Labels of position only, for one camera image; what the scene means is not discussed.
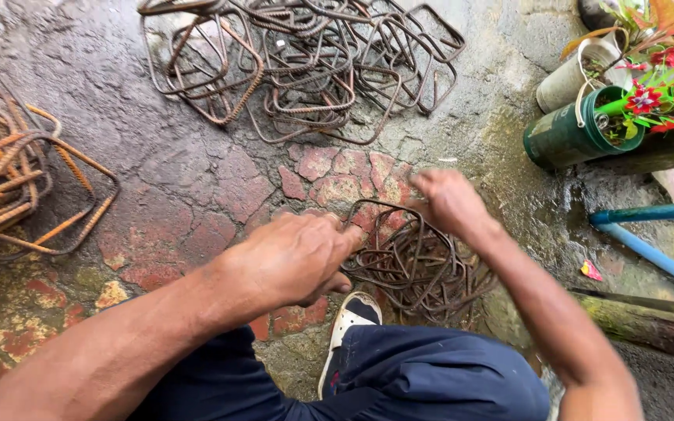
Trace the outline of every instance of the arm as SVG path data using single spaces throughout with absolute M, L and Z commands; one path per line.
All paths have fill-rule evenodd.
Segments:
M 636 383 L 610 342 L 485 210 L 472 184 L 448 170 L 421 172 L 411 181 L 427 199 L 412 206 L 469 244 L 509 291 L 538 349 L 566 387 L 560 419 L 642 419 Z
M 349 289 L 335 272 L 361 231 L 340 225 L 284 215 L 177 282 L 70 328 L 0 380 L 0 419 L 123 419 L 211 337 Z

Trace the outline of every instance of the cracked concrete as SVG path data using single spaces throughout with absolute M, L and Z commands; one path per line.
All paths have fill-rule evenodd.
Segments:
M 419 2 L 403 0 L 411 7 Z M 674 282 L 605 241 L 586 215 L 604 207 L 664 203 L 644 176 L 618 177 L 588 166 L 550 174 L 529 162 L 521 133 L 541 113 L 534 92 L 555 70 L 560 49 L 585 32 L 573 0 L 430 3 L 459 28 L 466 50 L 458 85 L 430 117 L 407 111 L 369 147 L 310 136 L 266 145 L 242 115 L 219 128 L 149 80 L 135 2 L 0 0 L 0 71 L 28 102 L 57 115 L 63 139 L 120 175 L 124 191 L 75 253 L 27 257 L 0 275 L 0 378 L 57 332 L 121 299 L 190 271 L 283 211 L 346 214 L 360 197 L 407 198 L 406 175 L 458 168 L 480 187 L 491 211 L 522 247 L 565 285 L 674 299 Z M 346 136 L 368 139 L 380 113 L 361 98 Z M 74 204 L 51 196 L 53 214 Z M 367 225 L 370 215 L 361 215 Z M 630 227 L 674 257 L 674 223 Z M 577 269 L 589 258 L 605 282 Z M 369 285 L 361 285 L 372 293 Z M 310 400 L 326 356 L 328 327 L 341 296 L 285 309 L 252 324 L 255 349 L 288 396 Z M 398 320 L 386 301 L 390 323 Z M 502 288 L 477 307 L 483 333 L 526 347 L 530 339 Z M 633 348 L 634 361 L 674 367 Z M 674 389 L 639 370 L 647 419 L 674 419 Z

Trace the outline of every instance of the rebar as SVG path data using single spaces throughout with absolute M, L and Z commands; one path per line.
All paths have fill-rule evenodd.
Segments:
M 322 133 L 368 145 L 403 110 L 430 115 L 457 84 L 452 60 L 466 45 L 432 7 L 406 11 L 393 0 L 145 0 L 137 12 L 161 94 L 220 126 L 245 109 L 270 144 Z M 433 34 L 420 14 L 430 16 Z M 177 26 L 164 51 L 149 38 L 162 43 L 163 32 L 147 26 L 160 15 Z M 342 133 L 357 95 L 383 110 L 368 139 Z
M 497 276 L 478 255 L 465 252 L 459 240 L 408 207 L 362 199 L 353 205 L 346 224 L 371 211 L 377 214 L 371 233 L 342 271 L 375 284 L 402 314 L 446 324 L 467 310 L 469 324 L 474 301 L 497 286 Z
M 50 120 L 53 130 L 45 131 L 39 118 Z M 60 133 L 61 122 L 56 117 L 21 101 L 0 77 L 0 261 L 11 261 L 33 251 L 49 255 L 73 251 L 106 213 L 118 194 L 120 187 L 117 177 L 59 139 Z M 28 237 L 27 232 L 18 236 L 14 234 L 14 227 L 23 223 L 39 207 L 42 208 L 41 199 L 54 187 L 46 157 L 50 148 L 69 168 L 88 198 L 79 211 L 48 228 L 45 234 L 33 239 Z M 76 161 L 108 177 L 113 188 L 105 197 L 99 199 L 96 189 Z M 69 232 L 76 229 L 77 233 L 67 235 L 65 230 L 70 227 L 75 228 Z M 62 244 L 59 248 L 47 245 L 57 244 L 57 238 L 60 241 L 58 244 Z

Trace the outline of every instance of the blue pipe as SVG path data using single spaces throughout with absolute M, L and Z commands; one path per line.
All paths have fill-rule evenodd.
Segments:
M 589 217 L 592 225 L 630 223 L 674 219 L 674 205 L 632 207 L 630 209 L 600 210 Z
M 660 269 L 665 270 L 670 275 L 674 276 L 674 260 L 667 257 L 659 250 L 647 244 L 641 238 L 631 234 L 617 224 L 599 224 L 594 227 L 605 234 L 609 234 L 621 243 L 629 246 L 634 252 L 639 253 L 646 260 L 656 264 Z

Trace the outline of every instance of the navy blue pants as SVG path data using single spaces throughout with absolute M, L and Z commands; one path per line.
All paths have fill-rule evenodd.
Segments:
M 287 398 L 254 358 L 248 326 L 181 360 L 129 416 L 145 419 L 486 419 L 548 417 L 527 361 L 487 337 L 440 327 L 355 326 L 342 341 L 337 395 Z

